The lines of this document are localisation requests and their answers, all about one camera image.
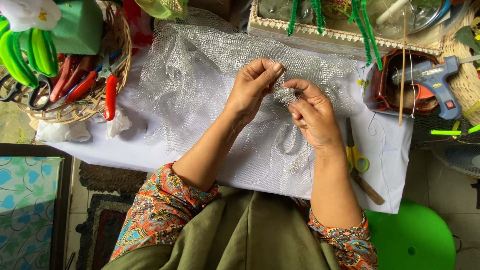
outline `floor mat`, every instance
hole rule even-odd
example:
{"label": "floor mat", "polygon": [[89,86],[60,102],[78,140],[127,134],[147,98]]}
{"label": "floor mat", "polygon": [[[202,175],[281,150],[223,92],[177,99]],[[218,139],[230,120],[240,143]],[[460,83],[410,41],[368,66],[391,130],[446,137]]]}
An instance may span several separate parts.
{"label": "floor mat", "polygon": [[146,177],[146,172],[80,162],[80,184],[92,191],[136,194]]}
{"label": "floor mat", "polygon": [[81,233],[77,270],[100,270],[113,252],[134,195],[93,194],[87,221],[75,229]]}

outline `patterned sleeve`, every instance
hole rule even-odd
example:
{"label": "patterned sleeve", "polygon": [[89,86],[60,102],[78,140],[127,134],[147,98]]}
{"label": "patterned sleeve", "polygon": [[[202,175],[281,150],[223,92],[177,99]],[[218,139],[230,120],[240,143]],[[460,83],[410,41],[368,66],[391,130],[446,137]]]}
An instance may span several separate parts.
{"label": "patterned sleeve", "polygon": [[341,269],[378,269],[377,249],[369,241],[370,231],[365,212],[357,227],[339,229],[322,226],[310,208],[308,226],[318,232],[321,240],[333,246]]}
{"label": "patterned sleeve", "polygon": [[185,224],[216,196],[216,183],[208,193],[187,186],[172,165],[160,167],[140,188],[110,260],[143,245],[175,244]]}

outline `black frame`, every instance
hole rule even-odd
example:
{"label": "black frame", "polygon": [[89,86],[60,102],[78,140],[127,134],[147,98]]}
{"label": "black frame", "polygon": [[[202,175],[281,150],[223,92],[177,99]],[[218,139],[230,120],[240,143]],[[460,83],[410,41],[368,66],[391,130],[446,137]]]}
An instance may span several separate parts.
{"label": "black frame", "polygon": [[57,197],[53,204],[54,218],[52,225],[52,240],[50,244],[50,269],[64,269],[72,156],[51,146],[5,143],[0,143],[0,156],[63,158],[63,161],[60,163]]}

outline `hand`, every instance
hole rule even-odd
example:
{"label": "hand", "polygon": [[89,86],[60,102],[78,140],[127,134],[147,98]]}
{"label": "hand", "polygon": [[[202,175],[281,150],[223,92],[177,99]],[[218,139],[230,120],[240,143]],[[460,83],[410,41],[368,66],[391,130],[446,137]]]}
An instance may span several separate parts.
{"label": "hand", "polygon": [[330,99],[312,82],[292,79],[285,87],[302,90],[300,99],[288,106],[293,122],[316,151],[334,149],[345,153],[342,133],[335,119]]}
{"label": "hand", "polygon": [[250,123],[263,98],[273,92],[273,84],[282,72],[280,63],[267,58],[255,59],[244,66],[237,74],[223,112],[238,118],[242,125]]}

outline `fingernail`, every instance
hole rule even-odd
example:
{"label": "fingernail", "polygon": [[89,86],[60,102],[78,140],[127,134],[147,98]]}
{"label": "fingernail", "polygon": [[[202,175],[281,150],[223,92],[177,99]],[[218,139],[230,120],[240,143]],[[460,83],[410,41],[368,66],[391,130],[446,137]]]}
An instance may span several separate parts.
{"label": "fingernail", "polygon": [[280,64],[280,63],[275,63],[275,65],[273,65],[273,70],[274,70],[275,72],[281,71],[281,70],[282,70],[282,64]]}

